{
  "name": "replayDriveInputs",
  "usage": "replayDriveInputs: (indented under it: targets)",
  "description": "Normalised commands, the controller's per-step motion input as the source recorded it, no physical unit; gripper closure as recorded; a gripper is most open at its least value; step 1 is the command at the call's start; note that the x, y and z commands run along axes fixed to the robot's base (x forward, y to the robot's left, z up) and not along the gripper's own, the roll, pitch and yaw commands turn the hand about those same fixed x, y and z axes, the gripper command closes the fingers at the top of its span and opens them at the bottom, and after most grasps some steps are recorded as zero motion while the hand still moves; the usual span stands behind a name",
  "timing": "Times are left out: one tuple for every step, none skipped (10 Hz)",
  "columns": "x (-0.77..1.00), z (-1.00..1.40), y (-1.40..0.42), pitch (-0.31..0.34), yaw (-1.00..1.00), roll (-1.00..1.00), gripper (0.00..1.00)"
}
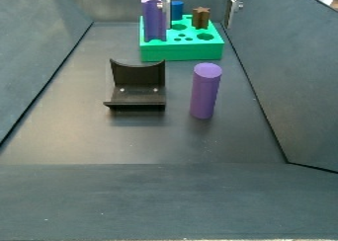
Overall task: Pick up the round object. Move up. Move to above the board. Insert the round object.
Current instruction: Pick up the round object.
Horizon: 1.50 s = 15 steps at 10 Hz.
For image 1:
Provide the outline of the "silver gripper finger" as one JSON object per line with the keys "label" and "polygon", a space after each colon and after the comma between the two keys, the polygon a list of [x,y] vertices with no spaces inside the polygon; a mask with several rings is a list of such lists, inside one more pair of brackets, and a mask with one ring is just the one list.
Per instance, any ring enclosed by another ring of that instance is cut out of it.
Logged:
{"label": "silver gripper finger", "polygon": [[226,13],[226,28],[228,29],[232,28],[234,13],[238,8],[240,8],[240,0],[229,0],[229,7],[228,7],[228,13]]}
{"label": "silver gripper finger", "polygon": [[165,13],[166,13],[168,29],[170,29],[170,24],[172,24],[172,10],[170,10],[172,1],[170,0],[162,0],[162,2],[164,2]]}

